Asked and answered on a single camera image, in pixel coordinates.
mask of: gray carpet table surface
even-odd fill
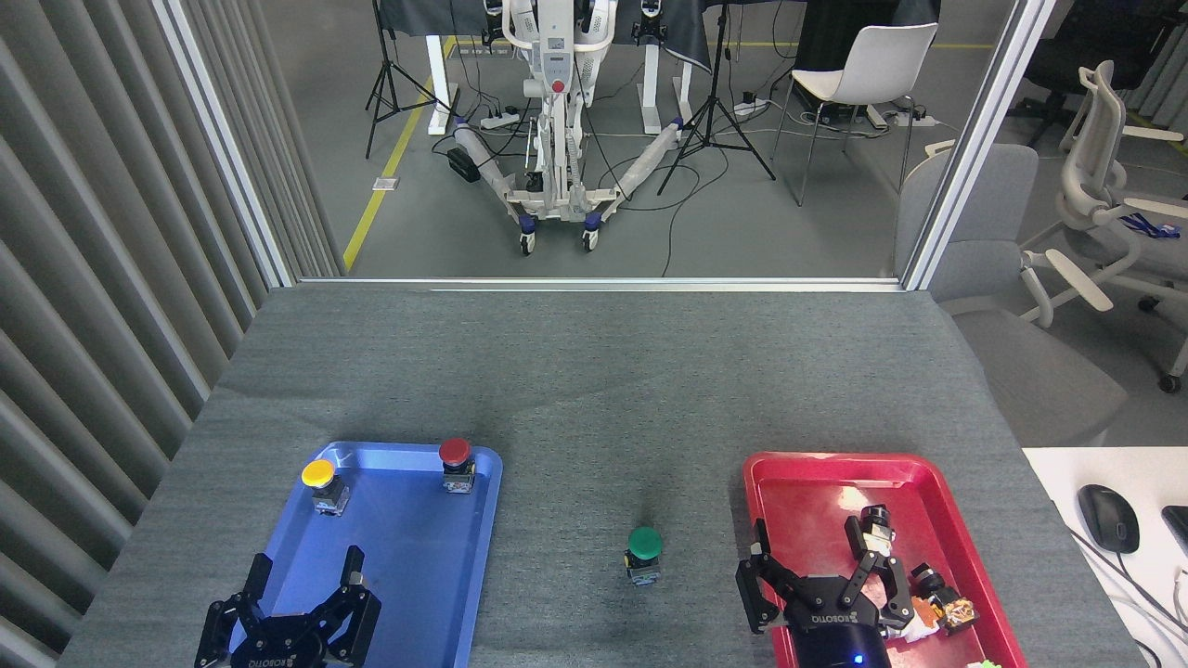
[[[760,450],[929,459],[1031,666],[1145,664],[925,294],[304,284],[259,313],[61,668],[191,666],[311,453],[455,435],[505,466],[476,668],[773,666],[733,578]],[[639,523],[665,537],[642,590]]]

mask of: blue lanyard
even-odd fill
[[[1151,225],[1151,221],[1146,220],[1146,216],[1135,212],[1131,215],[1124,215],[1119,220],[1123,225],[1133,229],[1135,232],[1142,232],[1151,239],[1178,239],[1180,238],[1180,226],[1178,225]]]

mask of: computer mouse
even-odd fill
[[[1102,549],[1131,554],[1138,549],[1138,517],[1121,494],[1104,485],[1086,485],[1076,492],[1081,517]]]

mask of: red tray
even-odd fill
[[[1028,664],[953,493],[929,461],[908,454],[757,453],[742,465],[742,480],[751,521],[766,519],[772,556],[796,573],[853,573],[846,517],[885,504],[896,530],[893,554],[906,571],[927,561],[973,601],[980,619],[965,631],[941,631],[910,644],[890,641],[896,668],[961,668],[985,658],[1004,668]],[[778,600],[764,587],[769,599]],[[886,600],[877,578],[862,591],[879,605]],[[777,664],[795,668],[788,631],[775,629],[771,641]]]

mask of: blue tray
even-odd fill
[[[380,599],[368,668],[462,668],[470,656],[504,465],[475,447],[474,491],[442,489],[437,446],[334,442],[328,459],[350,487],[341,517],[318,515],[298,479],[268,547],[266,615],[308,612],[339,584],[347,548]],[[232,647],[242,639],[236,626]]]

